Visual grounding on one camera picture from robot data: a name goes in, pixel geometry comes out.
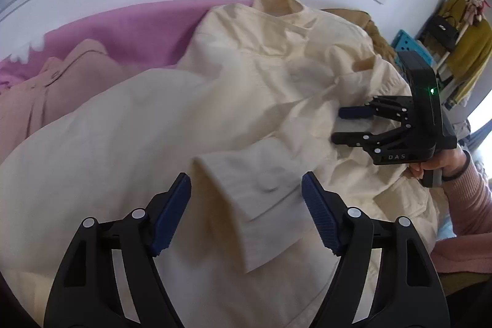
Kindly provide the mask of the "person's right hand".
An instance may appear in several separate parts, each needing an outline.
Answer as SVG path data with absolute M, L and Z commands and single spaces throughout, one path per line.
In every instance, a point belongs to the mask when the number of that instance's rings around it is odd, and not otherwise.
M 452 177 L 461 172 L 467 163 L 467 153 L 460 147 L 443 150 L 435 154 L 429 161 L 410 163 L 410 173 L 422 179 L 425 171 L 442 170 L 442 177 Z

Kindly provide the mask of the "right forearm pink sleeve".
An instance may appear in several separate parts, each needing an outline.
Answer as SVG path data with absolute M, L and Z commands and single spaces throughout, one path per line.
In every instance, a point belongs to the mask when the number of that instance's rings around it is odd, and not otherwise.
M 437 241 L 431 259 L 439 273 L 491 273 L 491 192 L 470 155 L 443 179 L 454 237 Z

